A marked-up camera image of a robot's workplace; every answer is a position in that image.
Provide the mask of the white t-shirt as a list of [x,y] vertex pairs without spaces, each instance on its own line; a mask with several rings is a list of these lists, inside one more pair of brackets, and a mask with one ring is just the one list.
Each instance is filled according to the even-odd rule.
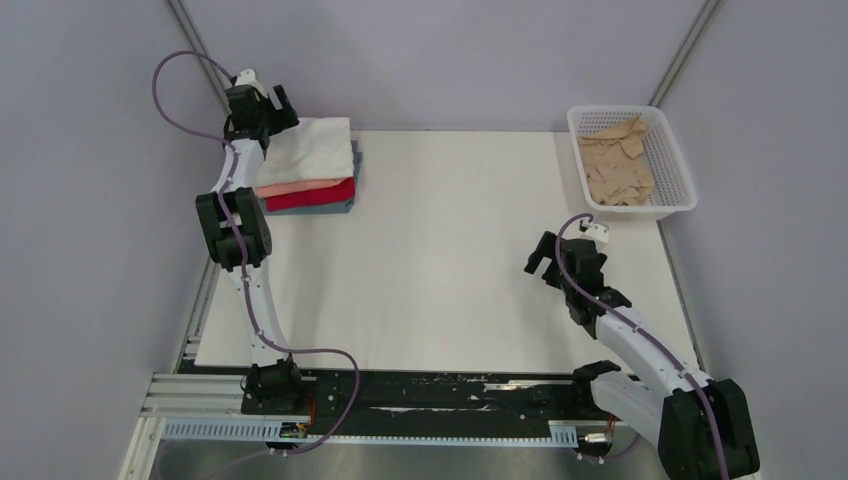
[[256,186],[346,179],[353,172],[350,119],[301,118],[297,126],[270,137]]

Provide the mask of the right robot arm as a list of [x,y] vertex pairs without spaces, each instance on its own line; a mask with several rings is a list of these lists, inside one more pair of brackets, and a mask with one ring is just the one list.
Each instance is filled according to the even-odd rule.
[[671,479],[737,479],[761,459],[747,398],[732,379],[716,380],[682,360],[652,332],[631,301],[607,285],[607,257],[586,236],[546,231],[524,268],[560,290],[572,321],[612,350],[617,362],[587,364],[574,374],[571,403],[584,417],[602,411],[629,424],[657,451]]

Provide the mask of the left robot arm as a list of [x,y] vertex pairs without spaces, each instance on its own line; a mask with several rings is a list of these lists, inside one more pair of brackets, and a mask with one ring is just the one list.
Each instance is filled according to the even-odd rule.
[[195,207],[210,258],[229,277],[246,322],[250,366],[242,411],[292,414],[304,405],[306,388],[278,322],[269,280],[271,233],[254,183],[271,137],[297,126],[299,117],[281,85],[264,93],[255,81],[237,80],[226,97],[223,169]]

